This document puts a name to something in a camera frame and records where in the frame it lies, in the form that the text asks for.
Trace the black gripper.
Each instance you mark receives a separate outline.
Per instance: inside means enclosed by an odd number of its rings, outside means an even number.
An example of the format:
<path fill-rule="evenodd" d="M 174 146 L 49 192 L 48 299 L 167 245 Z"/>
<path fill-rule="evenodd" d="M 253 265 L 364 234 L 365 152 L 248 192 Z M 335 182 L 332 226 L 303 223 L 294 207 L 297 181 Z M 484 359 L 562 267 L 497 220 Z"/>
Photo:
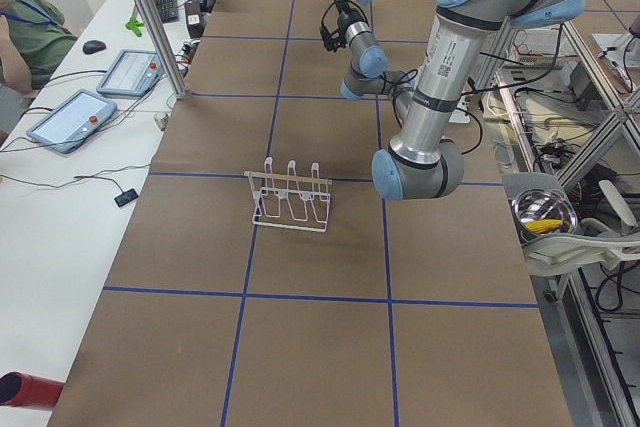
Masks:
<path fill-rule="evenodd" d="M 356 9 L 352 7 L 350 0 L 334 0 L 334 4 L 339 12 L 339 27 L 349 27 L 356 21 Z"/>

